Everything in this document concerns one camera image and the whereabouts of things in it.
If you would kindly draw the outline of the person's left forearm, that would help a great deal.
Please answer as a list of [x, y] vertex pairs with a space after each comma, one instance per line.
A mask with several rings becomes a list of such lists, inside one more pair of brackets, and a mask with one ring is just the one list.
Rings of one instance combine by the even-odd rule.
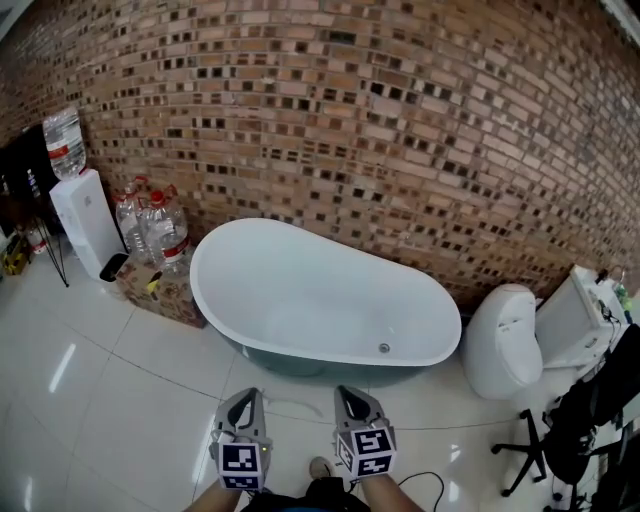
[[235, 512], [241, 495], [241, 490], [226, 489], [216, 480], [183, 512]]

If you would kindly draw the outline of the white toilet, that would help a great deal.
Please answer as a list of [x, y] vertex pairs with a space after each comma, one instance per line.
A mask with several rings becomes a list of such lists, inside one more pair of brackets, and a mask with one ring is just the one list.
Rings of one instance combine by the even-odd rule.
[[505, 400], [535, 384], [543, 360], [535, 338], [534, 294], [504, 284], [482, 301], [460, 343], [464, 374], [480, 397]]

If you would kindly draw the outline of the black office chair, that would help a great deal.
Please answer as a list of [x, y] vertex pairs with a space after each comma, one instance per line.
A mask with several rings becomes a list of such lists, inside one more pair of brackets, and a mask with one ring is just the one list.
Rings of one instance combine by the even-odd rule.
[[576, 381], [551, 403], [542, 416], [548, 427], [544, 435], [538, 434], [532, 411], [525, 409], [518, 418], [526, 422], [529, 442], [491, 447], [493, 454], [505, 450], [526, 456], [511, 486], [500, 491], [501, 496], [511, 496], [530, 468], [536, 466], [539, 475], [534, 481], [541, 482], [552, 474], [572, 487], [571, 504], [575, 505], [577, 484], [590, 458], [604, 452], [603, 448], [593, 447], [597, 429], [615, 420], [639, 394], [640, 326], [632, 324], [590, 379]]

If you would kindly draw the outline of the white oval bathtub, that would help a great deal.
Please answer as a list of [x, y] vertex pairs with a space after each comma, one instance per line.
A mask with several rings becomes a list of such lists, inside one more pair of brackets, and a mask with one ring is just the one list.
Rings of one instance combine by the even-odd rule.
[[270, 354], [424, 368], [461, 338], [458, 307], [431, 276], [276, 220], [209, 232], [193, 254], [190, 286], [217, 331]]

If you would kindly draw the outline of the person's right forearm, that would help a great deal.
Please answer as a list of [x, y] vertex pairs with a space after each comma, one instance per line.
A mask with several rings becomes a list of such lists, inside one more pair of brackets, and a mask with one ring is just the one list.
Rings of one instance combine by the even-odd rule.
[[365, 477], [361, 487], [371, 512], [425, 512], [388, 474]]

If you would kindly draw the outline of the person's dark trousers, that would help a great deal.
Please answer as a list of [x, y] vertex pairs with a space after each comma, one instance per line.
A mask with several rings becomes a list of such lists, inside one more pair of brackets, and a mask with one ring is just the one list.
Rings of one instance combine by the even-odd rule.
[[368, 505], [344, 490], [340, 477], [312, 481], [301, 497], [271, 492], [256, 494], [240, 512], [371, 512]]

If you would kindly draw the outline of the yellow and black striped box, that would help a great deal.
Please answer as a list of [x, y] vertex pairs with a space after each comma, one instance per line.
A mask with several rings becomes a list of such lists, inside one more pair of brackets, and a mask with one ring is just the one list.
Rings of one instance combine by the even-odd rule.
[[9, 276], [20, 275], [28, 262], [28, 246], [24, 239], [12, 239], [5, 248], [1, 262]]

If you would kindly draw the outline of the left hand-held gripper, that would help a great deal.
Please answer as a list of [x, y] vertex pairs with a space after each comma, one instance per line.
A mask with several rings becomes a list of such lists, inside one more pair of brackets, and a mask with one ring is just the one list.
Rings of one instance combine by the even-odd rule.
[[[272, 440], [265, 437], [261, 391], [256, 387], [247, 388], [221, 403], [215, 415], [215, 428], [209, 452], [215, 461], [220, 485], [227, 490], [261, 492], [272, 449]], [[244, 436], [230, 432], [241, 432]]]

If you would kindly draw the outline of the black flat screen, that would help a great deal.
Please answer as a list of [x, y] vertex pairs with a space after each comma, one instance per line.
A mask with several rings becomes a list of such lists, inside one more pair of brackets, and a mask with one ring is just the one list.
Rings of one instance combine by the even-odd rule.
[[50, 191], [58, 183], [46, 149], [43, 127], [36, 124], [0, 148], [0, 196], [32, 201], [26, 171], [36, 177], [41, 196], [48, 206]]

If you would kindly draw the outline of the white cabinet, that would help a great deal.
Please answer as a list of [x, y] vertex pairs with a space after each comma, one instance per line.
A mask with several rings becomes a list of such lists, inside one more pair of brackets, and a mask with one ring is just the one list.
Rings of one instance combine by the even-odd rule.
[[536, 311], [543, 367], [590, 367], [613, 348], [628, 327], [620, 291], [608, 271], [573, 266]]

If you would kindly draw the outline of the white water dispenser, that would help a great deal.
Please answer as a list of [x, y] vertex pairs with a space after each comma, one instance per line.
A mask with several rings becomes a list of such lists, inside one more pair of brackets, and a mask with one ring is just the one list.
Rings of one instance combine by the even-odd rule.
[[85, 169], [58, 182], [50, 197], [62, 227], [82, 265], [94, 280], [125, 247], [109, 208], [98, 172]]

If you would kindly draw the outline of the dark wooden table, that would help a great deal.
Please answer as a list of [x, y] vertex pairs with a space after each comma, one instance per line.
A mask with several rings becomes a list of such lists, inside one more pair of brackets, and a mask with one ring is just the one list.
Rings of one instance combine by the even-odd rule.
[[13, 223], [15, 227], [33, 226], [47, 243], [48, 254], [55, 270], [66, 288], [69, 281], [64, 263], [61, 230], [57, 227], [55, 214], [43, 200], [19, 200], [11, 196], [0, 196], [0, 220]]

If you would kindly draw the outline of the printed brown cardboard box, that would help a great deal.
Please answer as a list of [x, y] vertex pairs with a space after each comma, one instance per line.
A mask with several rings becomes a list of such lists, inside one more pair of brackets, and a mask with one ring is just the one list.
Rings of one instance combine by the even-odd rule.
[[195, 328], [206, 325], [188, 276], [171, 276], [128, 257], [116, 273], [116, 284], [136, 307]]

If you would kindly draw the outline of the large clear water jug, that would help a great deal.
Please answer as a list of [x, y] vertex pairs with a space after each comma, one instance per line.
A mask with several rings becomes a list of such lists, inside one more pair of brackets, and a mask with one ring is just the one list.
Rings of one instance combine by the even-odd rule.
[[79, 112], [69, 106], [42, 123], [52, 170], [60, 181], [78, 177], [87, 163]]

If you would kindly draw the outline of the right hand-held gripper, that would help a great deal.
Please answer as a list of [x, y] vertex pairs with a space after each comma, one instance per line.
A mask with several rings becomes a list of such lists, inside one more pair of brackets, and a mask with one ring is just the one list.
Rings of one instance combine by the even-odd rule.
[[352, 478], [389, 474], [395, 465], [395, 431], [381, 404], [358, 388], [339, 385], [334, 392], [335, 452]]

